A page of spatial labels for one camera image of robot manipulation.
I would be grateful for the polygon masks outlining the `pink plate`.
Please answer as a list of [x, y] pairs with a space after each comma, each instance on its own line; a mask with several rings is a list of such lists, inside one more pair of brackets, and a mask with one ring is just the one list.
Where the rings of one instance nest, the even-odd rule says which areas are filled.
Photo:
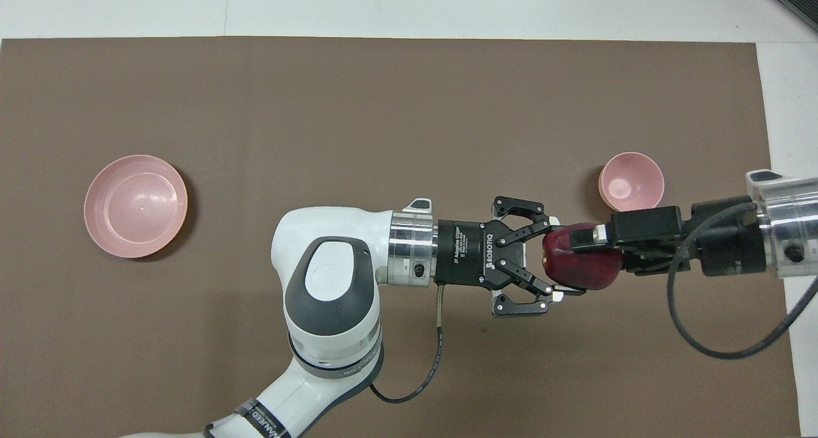
[[151, 155], [128, 155], [106, 165], [88, 187], [84, 223], [93, 242], [119, 258], [144, 258], [168, 246], [187, 217], [181, 173]]

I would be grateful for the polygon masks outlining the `dark red apple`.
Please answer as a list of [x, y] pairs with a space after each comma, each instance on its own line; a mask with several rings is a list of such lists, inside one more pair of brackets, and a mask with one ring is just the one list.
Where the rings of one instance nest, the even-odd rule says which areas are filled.
[[597, 249], [576, 253], [571, 249], [569, 234], [591, 229], [593, 223], [576, 223], [544, 236], [543, 269], [558, 285], [581, 290], [602, 290], [619, 275], [623, 253], [617, 249]]

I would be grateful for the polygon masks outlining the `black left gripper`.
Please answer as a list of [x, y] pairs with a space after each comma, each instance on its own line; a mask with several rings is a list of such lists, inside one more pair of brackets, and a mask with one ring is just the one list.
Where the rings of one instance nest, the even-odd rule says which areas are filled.
[[[507, 216], [523, 217], [529, 225], [512, 231], [501, 221]], [[544, 315], [550, 304], [566, 296], [581, 296], [585, 290], [549, 284], [524, 266], [525, 246], [521, 243], [561, 229], [557, 217], [548, 216], [540, 202], [497, 196], [493, 204], [494, 220], [484, 223], [441, 220], [438, 222], [438, 246], [435, 258], [435, 283], [476, 286], [493, 290], [496, 317]], [[516, 303], [503, 288], [515, 285], [534, 296], [527, 303]]]

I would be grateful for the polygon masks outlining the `pink bowl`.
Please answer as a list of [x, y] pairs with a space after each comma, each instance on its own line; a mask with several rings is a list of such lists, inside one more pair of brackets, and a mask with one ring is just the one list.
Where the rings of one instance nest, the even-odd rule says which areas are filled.
[[656, 208], [665, 193], [662, 169], [648, 155], [623, 152], [614, 155], [597, 179], [601, 199], [612, 210], [623, 212]]

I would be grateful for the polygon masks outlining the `brown table mat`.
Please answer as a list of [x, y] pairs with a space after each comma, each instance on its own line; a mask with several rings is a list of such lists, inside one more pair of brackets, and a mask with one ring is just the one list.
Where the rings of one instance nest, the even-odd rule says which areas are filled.
[[[769, 166], [752, 44], [133, 38], [0, 45], [0, 438], [199, 432], [290, 362], [270, 246], [301, 206], [490, 219], [529, 199], [610, 215], [599, 169], [651, 156], [663, 204], [745, 195]], [[91, 240], [106, 165], [181, 173], [178, 236], [144, 258]], [[622, 274], [546, 315], [496, 318], [450, 287], [435, 379], [365, 391], [328, 438], [799, 435], [789, 339], [744, 361], [694, 351], [663, 277]]]

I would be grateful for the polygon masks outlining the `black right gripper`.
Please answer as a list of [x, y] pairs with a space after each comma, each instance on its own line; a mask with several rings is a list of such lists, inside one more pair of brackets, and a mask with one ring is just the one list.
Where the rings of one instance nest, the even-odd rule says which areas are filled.
[[[666, 274], [683, 237], [678, 206], [614, 212], [595, 226], [571, 232], [574, 252], [619, 249], [622, 269], [637, 277]], [[693, 240], [689, 256], [699, 260], [707, 277], [762, 273], [768, 258], [755, 207], [722, 217]]]

